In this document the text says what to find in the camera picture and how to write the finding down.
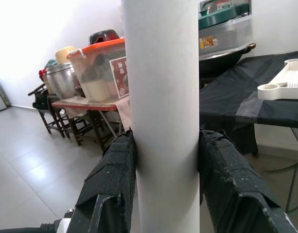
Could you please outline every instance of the orange lid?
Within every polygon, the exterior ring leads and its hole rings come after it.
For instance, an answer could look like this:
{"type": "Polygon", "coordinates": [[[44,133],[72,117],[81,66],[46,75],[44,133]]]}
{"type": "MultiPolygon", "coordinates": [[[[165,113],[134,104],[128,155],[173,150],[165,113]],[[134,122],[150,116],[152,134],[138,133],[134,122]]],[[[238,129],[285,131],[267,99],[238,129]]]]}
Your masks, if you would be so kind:
{"type": "MultiPolygon", "coordinates": [[[[92,52],[97,49],[101,49],[101,48],[108,47],[108,46],[119,45],[119,44],[123,44],[123,43],[125,43],[125,38],[120,38],[120,39],[116,39],[116,40],[108,40],[105,42],[100,42],[100,43],[96,43],[93,45],[89,45],[89,46],[83,48],[82,51],[85,54],[85,53],[89,53],[89,52],[92,52]]],[[[77,54],[80,54],[80,51],[77,51],[75,53],[69,53],[67,55],[67,58],[69,59],[70,57],[73,57],[77,54]]]]}

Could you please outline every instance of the stainless steel pot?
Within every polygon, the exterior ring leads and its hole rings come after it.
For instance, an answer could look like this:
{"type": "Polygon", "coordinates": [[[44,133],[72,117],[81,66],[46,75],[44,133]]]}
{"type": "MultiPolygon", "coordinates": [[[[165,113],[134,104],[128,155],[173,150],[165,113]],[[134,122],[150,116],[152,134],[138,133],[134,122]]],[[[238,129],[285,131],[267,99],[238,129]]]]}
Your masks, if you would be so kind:
{"type": "Polygon", "coordinates": [[[75,90],[77,78],[70,62],[48,68],[47,79],[53,91],[60,99],[63,100],[77,96],[75,90]]]}

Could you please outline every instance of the plastic box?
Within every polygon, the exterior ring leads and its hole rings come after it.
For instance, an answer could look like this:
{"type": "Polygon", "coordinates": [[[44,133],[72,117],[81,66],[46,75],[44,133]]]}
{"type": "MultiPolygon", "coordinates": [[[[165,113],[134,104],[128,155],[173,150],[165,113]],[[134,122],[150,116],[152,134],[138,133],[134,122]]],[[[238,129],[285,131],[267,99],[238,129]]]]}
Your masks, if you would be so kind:
{"type": "Polygon", "coordinates": [[[93,44],[67,57],[88,101],[111,102],[129,94],[125,39],[93,44]]]}
{"type": "Polygon", "coordinates": [[[236,52],[253,43],[252,16],[231,19],[199,30],[199,58],[236,52]]]}

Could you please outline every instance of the white pole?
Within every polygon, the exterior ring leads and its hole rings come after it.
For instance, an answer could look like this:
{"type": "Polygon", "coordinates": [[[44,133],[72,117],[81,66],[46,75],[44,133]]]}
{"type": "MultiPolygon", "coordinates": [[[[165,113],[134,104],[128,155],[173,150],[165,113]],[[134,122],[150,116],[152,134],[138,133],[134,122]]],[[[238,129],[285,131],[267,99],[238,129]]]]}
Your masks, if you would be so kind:
{"type": "Polygon", "coordinates": [[[195,0],[123,0],[142,233],[199,233],[195,0]]]}

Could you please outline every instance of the white wall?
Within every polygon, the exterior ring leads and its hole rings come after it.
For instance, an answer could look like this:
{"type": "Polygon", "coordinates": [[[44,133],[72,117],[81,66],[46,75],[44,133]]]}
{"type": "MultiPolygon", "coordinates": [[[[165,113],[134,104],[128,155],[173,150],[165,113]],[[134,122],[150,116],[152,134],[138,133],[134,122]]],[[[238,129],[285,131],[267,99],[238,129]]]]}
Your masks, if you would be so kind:
{"type": "MultiPolygon", "coordinates": [[[[252,0],[253,30],[257,47],[247,56],[298,50],[298,0],[252,0]]],[[[291,130],[255,125],[258,145],[298,150],[291,130]]]]}
{"type": "Polygon", "coordinates": [[[32,107],[27,94],[38,71],[65,46],[82,48],[98,31],[123,35],[121,0],[0,0],[0,84],[12,105],[32,107]]]}

